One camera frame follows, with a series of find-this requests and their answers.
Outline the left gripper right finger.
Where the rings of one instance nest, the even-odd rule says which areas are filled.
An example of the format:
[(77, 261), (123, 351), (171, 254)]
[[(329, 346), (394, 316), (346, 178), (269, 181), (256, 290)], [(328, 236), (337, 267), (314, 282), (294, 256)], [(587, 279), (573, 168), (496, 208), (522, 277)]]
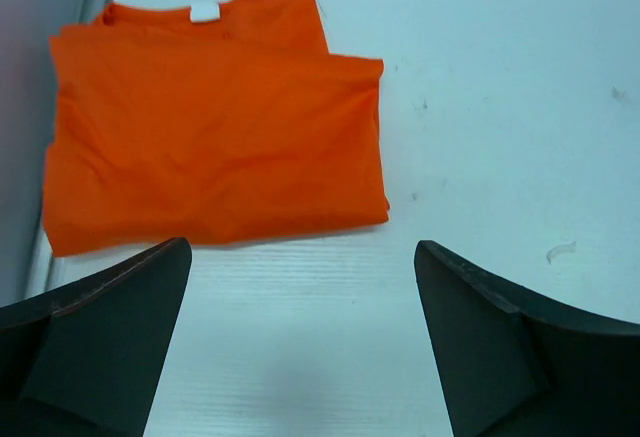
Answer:
[(421, 241), (417, 287), (457, 436), (635, 436), (639, 327)]

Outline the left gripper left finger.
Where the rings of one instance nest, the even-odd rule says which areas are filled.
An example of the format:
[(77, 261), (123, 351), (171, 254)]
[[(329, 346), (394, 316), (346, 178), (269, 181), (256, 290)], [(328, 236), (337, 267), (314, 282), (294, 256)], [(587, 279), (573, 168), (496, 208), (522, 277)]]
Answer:
[(143, 435), (191, 263), (172, 238), (2, 307), (2, 435)]

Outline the orange t shirt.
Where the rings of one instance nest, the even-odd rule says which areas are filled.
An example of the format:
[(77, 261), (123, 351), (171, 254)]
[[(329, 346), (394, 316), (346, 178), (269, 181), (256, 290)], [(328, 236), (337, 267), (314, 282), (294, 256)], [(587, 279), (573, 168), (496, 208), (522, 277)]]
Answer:
[(316, 0), (108, 4), (65, 31), (76, 90), (54, 251), (301, 237), (389, 218), (379, 59), (330, 52)]

